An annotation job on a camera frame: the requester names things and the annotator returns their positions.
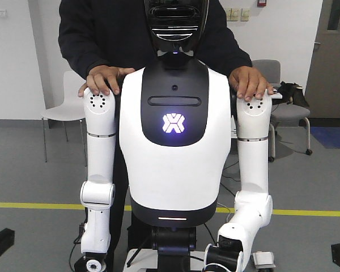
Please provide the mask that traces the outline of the person's left hand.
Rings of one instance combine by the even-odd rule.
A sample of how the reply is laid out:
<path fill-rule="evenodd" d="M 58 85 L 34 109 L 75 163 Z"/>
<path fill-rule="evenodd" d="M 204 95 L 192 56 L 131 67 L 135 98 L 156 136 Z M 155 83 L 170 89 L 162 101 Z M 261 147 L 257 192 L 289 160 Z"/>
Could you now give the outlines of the person's left hand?
<path fill-rule="evenodd" d="M 230 85 L 236 91 L 237 98 L 247 102 L 253 98 L 262 99 L 266 92 L 268 95 L 274 94 L 273 86 L 254 67 L 238 67 L 230 73 L 228 79 Z"/>

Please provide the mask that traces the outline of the person's right hand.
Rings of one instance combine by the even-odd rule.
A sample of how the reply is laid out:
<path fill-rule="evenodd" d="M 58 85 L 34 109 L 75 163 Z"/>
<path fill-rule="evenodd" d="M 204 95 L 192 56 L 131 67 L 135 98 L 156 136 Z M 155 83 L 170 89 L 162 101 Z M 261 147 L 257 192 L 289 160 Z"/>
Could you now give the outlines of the person's right hand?
<path fill-rule="evenodd" d="M 86 77 L 86 82 L 80 87 L 78 97 L 83 97 L 86 88 L 95 95 L 100 92 L 103 95 L 109 95 L 111 91 L 118 95 L 121 92 L 118 80 L 133 72 L 135 72 L 135 69 L 132 67 L 96 66 L 90 70 Z"/>

